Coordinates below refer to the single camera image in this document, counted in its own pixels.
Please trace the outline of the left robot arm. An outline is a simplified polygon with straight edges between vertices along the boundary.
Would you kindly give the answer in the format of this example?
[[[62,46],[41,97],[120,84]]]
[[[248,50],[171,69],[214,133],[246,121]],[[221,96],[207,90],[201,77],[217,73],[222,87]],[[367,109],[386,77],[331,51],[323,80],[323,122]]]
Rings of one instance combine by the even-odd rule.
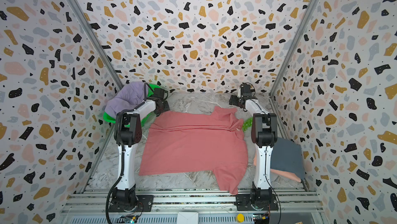
[[[142,207],[136,196],[134,178],[135,153],[142,139],[142,120],[150,113],[157,116],[168,111],[168,92],[144,83],[125,86],[119,96],[109,102],[106,112],[115,119],[114,139],[118,146],[118,178],[109,192],[113,209],[125,211]]]

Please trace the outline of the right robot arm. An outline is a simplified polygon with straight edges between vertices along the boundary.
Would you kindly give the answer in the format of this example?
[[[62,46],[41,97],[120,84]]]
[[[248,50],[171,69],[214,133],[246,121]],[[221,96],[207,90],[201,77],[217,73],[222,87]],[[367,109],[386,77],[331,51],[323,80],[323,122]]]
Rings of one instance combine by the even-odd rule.
[[[278,121],[275,113],[268,112],[255,97],[255,88],[251,83],[240,85],[237,95],[230,97],[229,104],[242,108],[252,115],[251,140],[255,145],[256,169],[249,199],[239,195],[238,207],[263,210],[273,203],[274,189],[270,180],[271,154],[278,140]]]

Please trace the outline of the green plastic basket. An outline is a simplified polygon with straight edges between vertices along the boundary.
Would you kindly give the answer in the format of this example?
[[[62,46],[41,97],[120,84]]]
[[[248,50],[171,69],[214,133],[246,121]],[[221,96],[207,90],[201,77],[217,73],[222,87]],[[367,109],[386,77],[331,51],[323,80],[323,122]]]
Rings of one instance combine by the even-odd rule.
[[[158,85],[153,85],[153,84],[148,84],[145,86],[148,88],[148,94],[147,97],[144,99],[144,101],[136,106],[132,110],[126,110],[127,113],[137,113],[140,116],[141,120],[141,126],[144,126],[144,124],[150,119],[150,117],[154,116],[154,110],[156,109],[155,107],[155,102],[150,100],[150,98],[153,95],[154,89],[155,88],[160,88]],[[106,112],[103,114],[103,118],[106,122],[108,123],[116,123],[116,119],[110,117]]]

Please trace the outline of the lavender t-shirt in basket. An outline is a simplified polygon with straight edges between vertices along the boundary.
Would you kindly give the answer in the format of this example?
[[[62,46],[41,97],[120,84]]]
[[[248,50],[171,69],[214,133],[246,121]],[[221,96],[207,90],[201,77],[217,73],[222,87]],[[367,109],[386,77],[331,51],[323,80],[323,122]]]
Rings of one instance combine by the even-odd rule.
[[[147,97],[148,88],[144,82],[136,81],[124,85],[117,95],[108,101],[105,112],[112,118],[123,110],[132,110]]]

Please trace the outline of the green plastic grape bunch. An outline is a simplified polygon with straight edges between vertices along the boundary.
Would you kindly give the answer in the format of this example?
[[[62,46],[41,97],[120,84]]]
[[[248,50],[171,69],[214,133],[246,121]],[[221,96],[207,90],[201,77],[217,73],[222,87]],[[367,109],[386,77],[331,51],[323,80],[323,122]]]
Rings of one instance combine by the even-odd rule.
[[[252,127],[252,123],[253,123],[253,118],[248,118],[247,120],[244,121],[243,126],[242,126],[242,130],[245,132],[247,131],[249,128]]]

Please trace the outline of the folded dark grey t-shirt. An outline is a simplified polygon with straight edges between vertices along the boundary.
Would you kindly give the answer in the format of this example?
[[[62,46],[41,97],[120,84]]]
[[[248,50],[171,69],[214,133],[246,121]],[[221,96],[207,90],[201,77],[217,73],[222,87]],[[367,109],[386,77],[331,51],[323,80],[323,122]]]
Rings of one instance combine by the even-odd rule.
[[[297,153],[301,154],[303,158],[300,145],[279,137],[271,154],[270,169],[287,171],[287,166],[289,165],[292,156]]]

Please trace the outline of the folded salmon pink t-shirt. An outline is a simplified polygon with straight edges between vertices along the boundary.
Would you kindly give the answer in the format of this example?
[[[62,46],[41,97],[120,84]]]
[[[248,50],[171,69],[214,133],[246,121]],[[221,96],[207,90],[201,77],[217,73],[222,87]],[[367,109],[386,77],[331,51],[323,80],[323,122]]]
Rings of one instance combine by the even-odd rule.
[[[257,154],[253,159],[253,165],[256,166],[255,176],[254,176],[254,184],[259,186],[262,182],[266,183],[265,175],[258,171],[257,165]],[[271,173],[275,173],[277,175],[283,176],[290,180],[294,180],[296,182],[301,182],[305,178],[305,170],[303,165],[302,155],[297,153],[292,156],[289,165],[287,166],[287,171],[278,170],[278,169],[270,169]]]

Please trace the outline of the yellow round button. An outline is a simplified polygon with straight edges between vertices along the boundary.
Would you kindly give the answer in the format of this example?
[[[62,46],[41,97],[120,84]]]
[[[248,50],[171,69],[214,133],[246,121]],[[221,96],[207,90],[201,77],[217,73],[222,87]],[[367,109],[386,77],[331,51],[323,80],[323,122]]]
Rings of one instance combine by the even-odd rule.
[[[238,223],[243,223],[245,221],[245,217],[243,214],[238,214],[236,220]]]

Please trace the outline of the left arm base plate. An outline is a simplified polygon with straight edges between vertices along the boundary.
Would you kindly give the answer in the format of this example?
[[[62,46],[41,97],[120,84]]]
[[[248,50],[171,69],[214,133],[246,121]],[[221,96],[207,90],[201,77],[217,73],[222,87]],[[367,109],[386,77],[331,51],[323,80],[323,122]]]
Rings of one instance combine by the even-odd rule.
[[[150,212],[154,202],[153,195],[130,195],[126,197],[112,197],[108,212]]]

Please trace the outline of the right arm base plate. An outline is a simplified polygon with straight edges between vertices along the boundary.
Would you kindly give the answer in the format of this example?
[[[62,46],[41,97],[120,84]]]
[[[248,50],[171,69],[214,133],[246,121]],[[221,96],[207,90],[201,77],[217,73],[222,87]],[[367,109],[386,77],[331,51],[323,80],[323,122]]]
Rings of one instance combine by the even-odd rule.
[[[278,211],[279,205],[275,195],[262,199],[252,199],[250,194],[238,194],[235,196],[234,205],[238,211]]]

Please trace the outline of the white box on rail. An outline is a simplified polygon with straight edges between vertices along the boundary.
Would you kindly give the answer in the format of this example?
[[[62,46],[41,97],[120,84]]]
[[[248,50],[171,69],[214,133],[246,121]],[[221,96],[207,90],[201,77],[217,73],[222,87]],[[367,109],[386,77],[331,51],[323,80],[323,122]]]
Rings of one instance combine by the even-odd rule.
[[[177,224],[198,224],[199,213],[197,212],[179,212],[177,215]]]

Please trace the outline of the left aluminium corner post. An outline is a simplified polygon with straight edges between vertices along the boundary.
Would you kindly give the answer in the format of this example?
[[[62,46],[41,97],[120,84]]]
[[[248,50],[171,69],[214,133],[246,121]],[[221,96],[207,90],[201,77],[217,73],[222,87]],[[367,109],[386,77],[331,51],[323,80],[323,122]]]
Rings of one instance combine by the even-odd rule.
[[[113,68],[111,61],[109,60],[103,47],[101,46],[100,42],[98,41],[95,33],[93,32],[93,29],[91,28],[89,21],[84,16],[84,13],[83,13],[82,9],[80,8],[78,1],[77,0],[67,0],[67,2],[69,4],[69,6],[71,7],[71,9],[73,10],[75,17],[79,21],[79,23],[80,23],[81,27],[83,28],[84,32],[86,33],[88,39],[92,43],[94,50],[99,54],[99,57],[101,58],[102,62],[104,63],[111,78],[113,79],[116,88],[118,90],[121,90],[124,85],[123,85],[121,79],[119,78],[119,76],[117,75],[115,69]]]

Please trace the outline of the aluminium corner post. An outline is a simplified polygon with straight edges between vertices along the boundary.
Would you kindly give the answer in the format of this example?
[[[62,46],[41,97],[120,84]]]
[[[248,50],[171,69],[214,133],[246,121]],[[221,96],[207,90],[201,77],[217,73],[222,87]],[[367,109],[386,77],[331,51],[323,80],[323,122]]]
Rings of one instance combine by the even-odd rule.
[[[319,0],[310,0],[309,3],[308,3],[308,7],[307,7],[307,9],[306,9],[306,11],[305,11],[305,13],[303,15],[301,23],[298,26],[298,29],[297,29],[297,31],[296,31],[296,33],[294,35],[294,38],[292,39],[292,43],[291,43],[291,46],[288,49],[288,52],[286,54],[286,58],[285,58],[282,66],[280,68],[280,71],[279,71],[279,73],[278,73],[278,75],[276,77],[274,85],[273,85],[273,87],[272,87],[272,89],[270,91],[269,96],[270,96],[271,99],[273,99],[273,97],[276,95],[277,88],[281,85],[281,81],[283,79],[283,75],[284,75],[284,73],[287,70],[287,66],[289,65],[289,63],[291,62],[291,60],[293,58],[293,55],[294,55],[294,53],[295,53],[295,51],[297,49],[297,46],[298,46],[298,44],[300,42],[300,39],[303,37],[303,34],[304,34],[305,30],[306,30],[306,26],[308,25],[312,15],[313,15],[313,12],[314,12],[314,10],[316,8],[316,5],[317,5],[318,1]]]
[[[121,90],[124,85],[123,85],[121,79],[119,78],[119,76],[117,75],[115,69],[113,68],[111,61],[109,60],[103,47],[101,46],[100,42],[98,41],[95,33],[93,32],[93,29],[91,28],[89,21],[84,16],[84,13],[83,13],[82,9],[80,8],[78,1],[77,0],[67,0],[67,2],[69,4],[69,6],[71,7],[71,9],[73,10],[75,17],[79,21],[79,23],[80,23],[81,27],[83,28],[84,32],[86,33],[88,39],[92,43],[94,50],[99,54],[99,57],[101,58],[102,62],[104,63],[111,78],[113,79],[116,88],[118,90]]]

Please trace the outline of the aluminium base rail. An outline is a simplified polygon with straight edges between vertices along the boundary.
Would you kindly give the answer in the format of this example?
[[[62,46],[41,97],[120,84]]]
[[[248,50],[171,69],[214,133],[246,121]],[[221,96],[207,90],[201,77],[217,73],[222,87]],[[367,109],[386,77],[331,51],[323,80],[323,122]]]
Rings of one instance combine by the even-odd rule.
[[[327,219],[315,192],[302,188],[276,190],[278,211],[238,211],[236,198],[216,189],[138,190],[153,195],[150,212],[105,212],[106,192],[73,194],[61,211],[60,224],[176,224],[179,212],[199,213],[199,224],[325,224]],[[245,221],[236,217],[243,214]]]

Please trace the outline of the right aluminium corner post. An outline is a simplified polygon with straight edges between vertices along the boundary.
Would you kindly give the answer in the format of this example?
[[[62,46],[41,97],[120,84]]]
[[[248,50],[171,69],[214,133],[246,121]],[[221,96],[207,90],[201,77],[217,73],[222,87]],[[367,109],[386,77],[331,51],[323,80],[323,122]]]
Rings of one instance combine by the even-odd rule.
[[[276,77],[274,85],[273,85],[273,87],[272,87],[272,89],[270,91],[269,96],[270,96],[271,99],[273,99],[273,97],[276,95],[277,88],[281,85],[281,81],[283,79],[283,75],[284,75],[284,73],[287,70],[287,66],[289,65],[289,63],[291,62],[291,60],[293,58],[293,55],[294,55],[294,53],[295,53],[295,51],[297,49],[297,46],[298,46],[298,44],[300,42],[300,39],[303,37],[303,34],[304,34],[305,30],[306,30],[306,26],[308,25],[312,15],[313,15],[313,12],[314,12],[314,10],[316,8],[316,5],[317,5],[318,1],[319,0],[310,0],[309,3],[308,3],[308,7],[307,7],[307,9],[306,9],[306,11],[305,11],[305,13],[303,15],[301,23],[298,26],[298,29],[297,29],[297,31],[296,31],[296,33],[294,35],[294,38],[292,39],[292,43],[291,43],[291,46],[288,49],[288,52],[286,54],[286,58],[285,58],[282,66],[280,68],[280,71],[279,71],[279,73],[278,73],[278,75]]]

